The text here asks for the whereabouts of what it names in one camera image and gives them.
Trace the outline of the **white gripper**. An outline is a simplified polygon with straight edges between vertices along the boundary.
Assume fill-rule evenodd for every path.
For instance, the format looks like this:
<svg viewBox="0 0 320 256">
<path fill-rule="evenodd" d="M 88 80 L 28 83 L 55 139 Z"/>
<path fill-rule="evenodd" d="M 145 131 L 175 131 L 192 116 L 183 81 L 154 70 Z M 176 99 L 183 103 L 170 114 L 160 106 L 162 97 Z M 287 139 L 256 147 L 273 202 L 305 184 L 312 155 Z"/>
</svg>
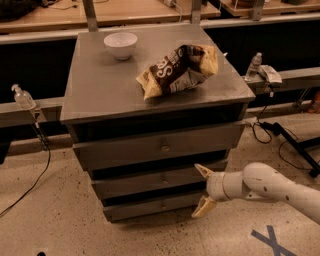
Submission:
<svg viewBox="0 0 320 256">
<path fill-rule="evenodd" d="M 205 179 L 207 179 L 206 190 L 210 196 L 202 196 L 196 209 L 192 213 L 193 218 L 201 218 L 214 209 L 217 202 L 228 201 L 229 198 L 224 191 L 224 172 L 213 172 L 209 168 L 198 163 L 195 164 L 195 168 Z"/>
</svg>

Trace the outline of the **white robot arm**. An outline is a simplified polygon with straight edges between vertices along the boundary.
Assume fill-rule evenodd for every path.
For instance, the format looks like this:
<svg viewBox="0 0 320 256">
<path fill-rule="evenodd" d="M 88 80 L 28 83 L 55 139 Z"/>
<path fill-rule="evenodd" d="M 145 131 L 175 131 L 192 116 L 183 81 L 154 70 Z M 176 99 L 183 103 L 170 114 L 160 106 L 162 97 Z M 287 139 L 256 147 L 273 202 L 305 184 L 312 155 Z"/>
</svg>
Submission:
<svg viewBox="0 0 320 256">
<path fill-rule="evenodd" d="M 254 162 L 239 172 L 215 172 L 195 164 L 206 179 L 206 193 L 200 198 L 193 218 L 201 218 L 218 202 L 233 199 L 282 201 L 320 224 L 320 191 L 298 184 L 269 165 Z"/>
</svg>

